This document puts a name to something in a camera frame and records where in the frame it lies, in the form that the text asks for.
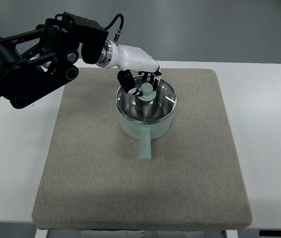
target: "light green handle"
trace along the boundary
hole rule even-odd
[[[151,161],[151,135],[148,127],[140,129],[138,159],[141,162]]]

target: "gray felt mat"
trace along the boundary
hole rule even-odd
[[[66,85],[33,210],[40,229],[237,230],[251,212],[221,90],[209,69],[163,69],[177,94],[150,163],[120,128],[118,69]]]

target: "saucepan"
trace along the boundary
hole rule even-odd
[[[134,79],[140,90],[149,84],[143,82],[142,76]],[[151,161],[151,140],[165,134],[171,124],[176,105],[173,88],[164,80],[160,80],[155,98],[143,101],[137,96],[125,93],[120,87],[117,91],[116,105],[122,130],[139,140],[138,159],[142,162]]]

